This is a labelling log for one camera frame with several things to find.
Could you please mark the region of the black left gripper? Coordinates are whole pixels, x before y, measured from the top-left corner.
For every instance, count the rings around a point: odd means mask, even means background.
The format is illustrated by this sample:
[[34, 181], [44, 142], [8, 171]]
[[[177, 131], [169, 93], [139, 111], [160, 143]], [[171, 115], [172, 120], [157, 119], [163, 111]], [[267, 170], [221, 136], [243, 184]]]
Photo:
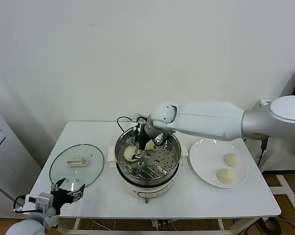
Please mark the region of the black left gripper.
[[51, 184], [50, 193], [53, 195], [52, 206], [55, 209], [60, 209], [64, 204], [71, 204], [72, 202], [80, 200], [84, 194], [86, 184], [83, 184], [78, 190], [71, 192], [69, 190], [59, 188], [64, 181], [65, 178]]

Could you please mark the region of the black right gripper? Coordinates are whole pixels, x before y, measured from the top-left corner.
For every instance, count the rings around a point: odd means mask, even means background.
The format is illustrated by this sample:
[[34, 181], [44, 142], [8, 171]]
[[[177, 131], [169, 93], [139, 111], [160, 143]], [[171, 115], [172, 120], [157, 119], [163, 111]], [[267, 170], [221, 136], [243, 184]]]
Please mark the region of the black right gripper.
[[[151, 126], [151, 124], [146, 123], [143, 124], [140, 132], [138, 134], [138, 143], [137, 146], [135, 148], [134, 154], [133, 154], [133, 159], [140, 159], [141, 156], [143, 155], [145, 148], [146, 148], [146, 144], [154, 138], [153, 135], [153, 128]], [[159, 134], [157, 137], [154, 138], [154, 144], [156, 146], [161, 146], [164, 142], [167, 141], [169, 137], [168, 133], [161, 133]]]

